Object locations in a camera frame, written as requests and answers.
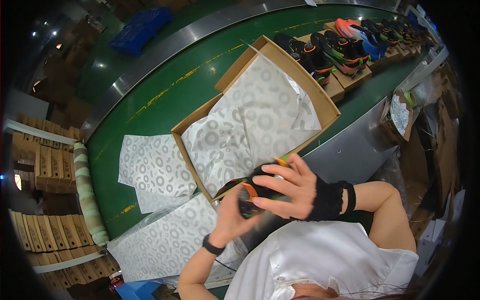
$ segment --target foam roll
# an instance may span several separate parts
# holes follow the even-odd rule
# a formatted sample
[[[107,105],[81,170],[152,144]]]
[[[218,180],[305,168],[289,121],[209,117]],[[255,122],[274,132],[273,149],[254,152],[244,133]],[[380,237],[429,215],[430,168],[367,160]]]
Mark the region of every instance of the foam roll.
[[[98,211],[90,177],[88,152],[82,143],[76,143],[73,147],[73,167],[75,169],[77,192],[80,196],[80,207],[85,217],[88,232],[92,235],[95,244],[104,246],[110,239]]]

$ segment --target blue plastic crate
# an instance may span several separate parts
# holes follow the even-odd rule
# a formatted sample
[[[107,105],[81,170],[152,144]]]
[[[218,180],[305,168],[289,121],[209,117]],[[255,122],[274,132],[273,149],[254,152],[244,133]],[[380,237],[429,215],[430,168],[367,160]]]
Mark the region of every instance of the blue plastic crate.
[[[124,54],[140,56],[140,49],[149,39],[156,36],[156,32],[167,22],[172,21],[172,14],[168,7],[158,7],[139,12],[117,34],[109,45],[116,51]]]

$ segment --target cable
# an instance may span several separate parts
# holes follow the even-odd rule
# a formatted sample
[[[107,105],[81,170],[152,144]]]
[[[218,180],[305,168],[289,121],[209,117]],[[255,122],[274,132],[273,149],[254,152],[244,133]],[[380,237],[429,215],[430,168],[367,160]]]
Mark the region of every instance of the cable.
[[[215,261],[216,261],[217,263],[221,264],[222,266],[224,266],[224,267],[227,268],[227,269],[230,269],[230,270],[235,271],[235,272],[237,271],[237,270],[235,270],[235,269],[230,268],[230,267],[227,266],[226,264],[219,262],[217,259],[215,259]]]

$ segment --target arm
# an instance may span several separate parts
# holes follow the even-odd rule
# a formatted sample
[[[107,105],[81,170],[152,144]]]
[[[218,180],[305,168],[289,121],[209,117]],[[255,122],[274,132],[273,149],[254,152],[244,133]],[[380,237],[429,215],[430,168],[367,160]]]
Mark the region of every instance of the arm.
[[[281,180],[271,176],[256,176],[255,184],[268,187],[289,196],[292,202],[275,201],[267,198],[255,198],[253,202],[260,208],[270,210],[282,217],[304,220],[312,211],[317,195],[317,176],[297,154],[288,157],[291,169],[278,165],[263,166],[262,170],[285,178]],[[376,181],[354,186],[357,198],[355,210],[374,212],[369,238],[379,248],[405,249],[416,252],[415,240],[408,225],[407,214],[402,206],[400,193],[389,183]],[[348,205],[348,191],[343,190],[343,214]]]
[[[217,248],[224,248],[228,242],[249,231],[260,221],[261,215],[245,220],[239,211],[238,192],[233,188],[222,200],[218,208],[216,227],[208,242]],[[216,297],[205,288],[205,281],[212,270],[216,255],[206,248],[200,248],[182,269],[179,277],[179,294],[182,300],[214,300]]]

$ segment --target woman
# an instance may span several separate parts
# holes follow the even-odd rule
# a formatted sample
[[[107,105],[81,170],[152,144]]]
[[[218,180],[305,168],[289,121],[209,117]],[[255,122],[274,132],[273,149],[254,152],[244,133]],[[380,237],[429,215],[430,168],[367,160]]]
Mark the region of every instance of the woman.
[[[282,218],[298,220],[270,234],[248,254],[225,299],[374,299],[401,293],[418,256],[399,192],[382,181],[327,184],[297,154],[287,162],[292,168],[262,167],[285,180],[256,176],[253,182],[292,202],[253,201]],[[182,270],[178,285],[182,300],[216,299],[204,287],[216,256],[260,220],[260,215],[247,220],[240,216],[238,191],[224,197],[215,229]],[[368,236],[359,223],[322,221],[352,210],[374,212]]]

